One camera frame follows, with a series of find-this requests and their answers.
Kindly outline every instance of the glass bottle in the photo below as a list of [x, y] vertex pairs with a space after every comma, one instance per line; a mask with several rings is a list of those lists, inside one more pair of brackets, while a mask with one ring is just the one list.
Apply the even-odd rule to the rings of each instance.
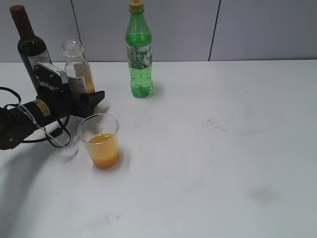
[[77, 40], [68, 40], [62, 46], [67, 59], [65, 72], [73, 93], [94, 93], [95, 86], [89, 63], [84, 58], [84, 48]]
[[130, 22], [125, 35], [131, 91], [134, 97], [146, 98], [153, 91], [152, 35], [145, 21], [142, 0], [130, 3]]
[[33, 86], [38, 93], [39, 81], [35, 76], [34, 67], [38, 62], [52, 63], [51, 57], [44, 41], [40, 37], [34, 35], [24, 6], [14, 5], [10, 7], [10, 12], [21, 38], [18, 42], [18, 51], [26, 70], [29, 73]]

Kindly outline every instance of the wine bottle neck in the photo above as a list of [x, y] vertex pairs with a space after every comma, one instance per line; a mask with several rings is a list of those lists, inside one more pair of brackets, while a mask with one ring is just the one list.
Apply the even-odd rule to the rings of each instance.
[[26, 36], [33, 36], [34, 32], [25, 8], [23, 6], [16, 5], [12, 6], [10, 11], [20, 37], [24, 38]]

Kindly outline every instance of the wire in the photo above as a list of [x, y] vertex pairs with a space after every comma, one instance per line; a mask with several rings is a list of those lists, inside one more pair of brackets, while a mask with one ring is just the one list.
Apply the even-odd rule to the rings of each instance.
[[[14, 90], [12, 90], [12, 89], [10, 89], [10, 88], [6, 88], [6, 87], [0, 87], [0, 90], [10, 92], [11, 94], [13, 94], [13, 95], [18, 99], [18, 103], [17, 103], [17, 104], [7, 104], [7, 105], [5, 105], [4, 109], [7, 110], [7, 107], [9, 107], [9, 106], [11, 106], [11, 107], [18, 107], [19, 110], [20, 110], [22, 113], [24, 113], [24, 114], [33, 122], [33, 124], [37, 126], [38, 129], [41, 129], [41, 130], [45, 133], [45, 138], [37, 139], [37, 140], [22, 140], [21, 143], [38, 143], [38, 142], [43, 142], [43, 141], [46, 141], [46, 140], [47, 140], [52, 146], [58, 147], [58, 148], [60, 148], [60, 147], [65, 147], [65, 146], [67, 146], [67, 145], [70, 143], [70, 141], [71, 141], [71, 134], [69, 133], [69, 131], [68, 131], [67, 128], [66, 128], [66, 126], [67, 126], [67, 124], [68, 124], [68, 121], [69, 121], [69, 118], [70, 118], [69, 115], [66, 117], [66, 120], [65, 120], [64, 123], [62, 123], [60, 119], [57, 119], [57, 122], [58, 122], [58, 124], [60, 125], [60, 127], [59, 127], [59, 128], [56, 128], [56, 129], [53, 130], [51, 133], [47, 133], [45, 127], [39, 126], [39, 125], [37, 124], [35, 118], [33, 117], [33, 115], [30, 113], [30, 111], [29, 111], [25, 106], [23, 106], [23, 105], [21, 104], [22, 99], [21, 99], [21, 96], [20, 96], [17, 92], [15, 92]], [[56, 139], [56, 137], [58, 137], [59, 135], [61, 135], [61, 134], [63, 133], [63, 131], [65, 131], [65, 132], [68, 134], [68, 136], [69, 136], [69, 140], [68, 140], [68, 142], [67, 142], [65, 145], [63, 145], [62, 143], [60, 143], [60, 142]]]

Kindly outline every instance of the yellow label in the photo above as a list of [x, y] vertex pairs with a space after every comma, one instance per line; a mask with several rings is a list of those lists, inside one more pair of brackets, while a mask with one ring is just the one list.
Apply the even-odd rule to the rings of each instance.
[[37, 99], [33, 101], [33, 103], [35, 103], [39, 107], [44, 117], [47, 117], [51, 114], [49, 107], [41, 99]]

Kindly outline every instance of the jar label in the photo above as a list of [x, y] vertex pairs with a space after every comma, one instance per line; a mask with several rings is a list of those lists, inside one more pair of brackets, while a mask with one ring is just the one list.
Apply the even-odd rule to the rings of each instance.
[[37, 56], [28, 57], [32, 69], [37, 65], [38, 62], [41, 63], [52, 63], [48, 50], [45, 50], [43, 53]]
[[127, 45], [129, 66], [136, 69], [148, 68], [152, 65], [152, 45], [134, 47]]
[[86, 93], [87, 85], [85, 77], [68, 77], [68, 85], [74, 93]]

